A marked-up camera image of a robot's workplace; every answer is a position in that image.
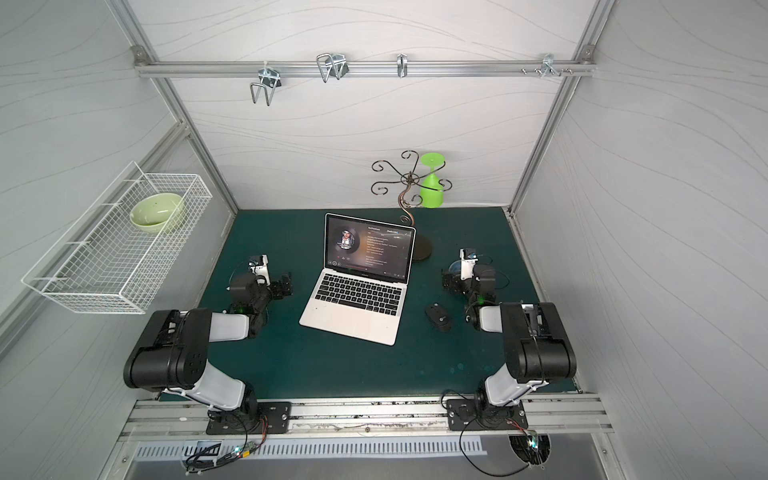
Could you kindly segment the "black wireless mouse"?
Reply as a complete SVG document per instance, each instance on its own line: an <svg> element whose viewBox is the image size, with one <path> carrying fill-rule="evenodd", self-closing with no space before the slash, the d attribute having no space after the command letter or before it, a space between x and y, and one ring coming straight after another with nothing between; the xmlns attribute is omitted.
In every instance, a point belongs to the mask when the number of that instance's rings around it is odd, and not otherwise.
<svg viewBox="0 0 768 480"><path fill-rule="evenodd" d="M439 303L431 303L425 308L425 315L432 326L440 332L449 332L453 329L453 318Z"/></svg>

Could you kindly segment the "silver laptop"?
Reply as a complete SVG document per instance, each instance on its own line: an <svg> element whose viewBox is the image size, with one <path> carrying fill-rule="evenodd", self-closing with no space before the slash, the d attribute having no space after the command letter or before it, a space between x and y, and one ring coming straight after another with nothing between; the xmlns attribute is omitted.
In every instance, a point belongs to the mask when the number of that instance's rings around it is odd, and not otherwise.
<svg viewBox="0 0 768 480"><path fill-rule="evenodd" d="M299 324L394 345L416 237L411 226L326 214L324 265Z"/></svg>

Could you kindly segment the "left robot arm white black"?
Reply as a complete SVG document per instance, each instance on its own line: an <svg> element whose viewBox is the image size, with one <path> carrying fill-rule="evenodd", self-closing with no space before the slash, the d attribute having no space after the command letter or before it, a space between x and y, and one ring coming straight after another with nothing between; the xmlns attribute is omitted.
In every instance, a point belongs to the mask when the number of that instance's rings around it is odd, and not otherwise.
<svg viewBox="0 0 768 480"><path fill-rule="evenodd" d="M292 275L277 280L242 274L229 285L230 309L157 310L150 316L123 369L127 387L169 393L203 404L216 417L231 414L251 425L262 411L253 387L215 367L212 343L239 342L259 335L268 305L293 293Z"/></svg>

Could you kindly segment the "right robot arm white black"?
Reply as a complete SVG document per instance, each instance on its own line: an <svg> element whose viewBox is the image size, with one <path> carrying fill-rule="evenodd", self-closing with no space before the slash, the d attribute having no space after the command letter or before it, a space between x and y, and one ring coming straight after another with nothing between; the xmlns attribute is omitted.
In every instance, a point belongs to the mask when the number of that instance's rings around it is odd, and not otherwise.
<svg viewBox="0 0 768 480"><path fill-rule="evenodd" d="M526 395L577 373L576 355L556 306L501 301L496 276L485 264L474 264L470 273L441 273L443 288L467 301L465 321L478 331L502 336L503 363L476 393L476 409L483 413L516 408Z"/></svg>

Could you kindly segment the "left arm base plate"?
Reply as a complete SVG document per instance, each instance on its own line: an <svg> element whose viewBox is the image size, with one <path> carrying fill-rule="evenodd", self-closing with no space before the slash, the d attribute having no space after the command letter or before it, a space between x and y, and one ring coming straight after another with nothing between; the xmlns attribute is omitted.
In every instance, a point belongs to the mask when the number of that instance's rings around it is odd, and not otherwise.
<svg viewBox="0 0 768 480"><path fill-rule="evenodd" d="M244 404L240 408L208 411L208 435L252 435L266 430L267 434L285 434L288 431L292 403L287 401Z"/></svg>

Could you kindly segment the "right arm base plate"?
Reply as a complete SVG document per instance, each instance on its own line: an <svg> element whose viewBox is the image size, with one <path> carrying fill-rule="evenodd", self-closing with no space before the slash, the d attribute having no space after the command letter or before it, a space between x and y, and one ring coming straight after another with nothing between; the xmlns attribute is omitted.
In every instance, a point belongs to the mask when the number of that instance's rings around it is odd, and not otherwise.
<svg viewBox="0 0 768 480"><path fill-rule="evenodd" d="M480 405L473 399L444 401L451 431L521 431L528 429L526 412L521 405L497 407Z"/></svg>

